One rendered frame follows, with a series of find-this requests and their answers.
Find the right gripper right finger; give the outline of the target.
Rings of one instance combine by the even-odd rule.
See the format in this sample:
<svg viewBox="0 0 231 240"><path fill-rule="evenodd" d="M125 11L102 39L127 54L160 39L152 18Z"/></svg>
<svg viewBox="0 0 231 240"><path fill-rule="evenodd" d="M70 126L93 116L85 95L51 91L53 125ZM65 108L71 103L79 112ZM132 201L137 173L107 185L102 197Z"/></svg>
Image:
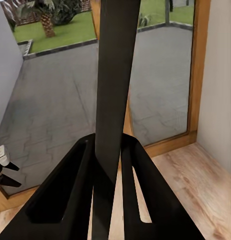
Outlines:
<svg viewBox="0 0 231 240"><path fill-rule="evenodd" d="M133 167L152 223L141 221ZM205 240L140 141L122 134L124 240Z"/></svg>

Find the poster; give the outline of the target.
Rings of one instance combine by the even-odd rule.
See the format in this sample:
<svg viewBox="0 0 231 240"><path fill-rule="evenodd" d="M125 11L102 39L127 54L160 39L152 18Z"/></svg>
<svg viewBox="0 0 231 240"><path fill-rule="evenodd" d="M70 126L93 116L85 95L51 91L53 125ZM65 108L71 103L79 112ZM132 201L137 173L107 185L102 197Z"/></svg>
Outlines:
<svg viewBox="0 0 231 240"><path fill-rule="evenodd" d="M141 0L100 0L91 240L108 240Z"/></svg>

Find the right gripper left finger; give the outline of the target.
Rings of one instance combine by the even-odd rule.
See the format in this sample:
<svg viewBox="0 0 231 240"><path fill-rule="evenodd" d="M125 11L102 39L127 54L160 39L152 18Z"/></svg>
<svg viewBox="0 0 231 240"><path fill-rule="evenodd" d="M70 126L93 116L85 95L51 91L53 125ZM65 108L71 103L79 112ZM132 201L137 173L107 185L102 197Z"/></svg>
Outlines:
<svg viewBox="0 0 231 240"><path fill-rule="evenodd" d="M0 240L88 240L95 138L80 138L14 218Z"/></svg>

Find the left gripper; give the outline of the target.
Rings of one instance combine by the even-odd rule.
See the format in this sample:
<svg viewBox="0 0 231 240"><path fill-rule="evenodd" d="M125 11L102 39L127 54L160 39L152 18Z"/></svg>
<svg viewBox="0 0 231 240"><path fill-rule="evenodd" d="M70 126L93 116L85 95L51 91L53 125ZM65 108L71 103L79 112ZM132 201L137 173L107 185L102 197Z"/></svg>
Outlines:
<svg viewBox="0 0 231 240"><path fill-rule="evenodd" d="M7 166L4 166L4 168L8 168L8 169L11 169L11 170L15 170L15 171L19 171L19 167L17 167L16 165L12 164L11 162L9 162L9 164ZM0 163L0 173L2 172L3 170L3 165ZM11 187L20 187L22 184L19 183L18 181L2 174L0 175L0 185L3 185L3 186L11 186Z"/></svg>

